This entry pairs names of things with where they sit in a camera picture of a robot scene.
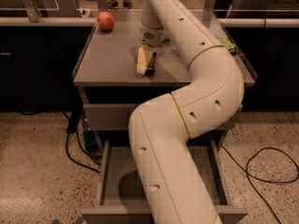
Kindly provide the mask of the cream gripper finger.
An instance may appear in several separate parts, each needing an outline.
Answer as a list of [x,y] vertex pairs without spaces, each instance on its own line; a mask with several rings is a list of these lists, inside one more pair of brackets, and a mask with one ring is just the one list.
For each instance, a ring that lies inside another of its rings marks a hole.
[[152,57],[153,49],[148,46],[141,46],[138,49],[135,74],[143,77],[148,70],[148,66]]

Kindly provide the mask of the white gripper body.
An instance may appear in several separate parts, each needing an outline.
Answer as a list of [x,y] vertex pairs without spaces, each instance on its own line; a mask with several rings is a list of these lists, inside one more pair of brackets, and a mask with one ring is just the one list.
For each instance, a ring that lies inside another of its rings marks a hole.
[[143,23],[139,26],[138,39],[143,46],[157,47],[164,37],[164,28],[153,29]]

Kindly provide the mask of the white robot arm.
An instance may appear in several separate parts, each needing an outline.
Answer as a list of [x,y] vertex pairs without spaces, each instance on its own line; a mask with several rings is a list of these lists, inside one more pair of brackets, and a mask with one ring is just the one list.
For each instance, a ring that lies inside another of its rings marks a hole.
[[155,224],[222,224],[187,142],[228,119],[244,96],[230,52],[179,0],[145,0],[170,34],[189,85],[139,105],[129,140]]

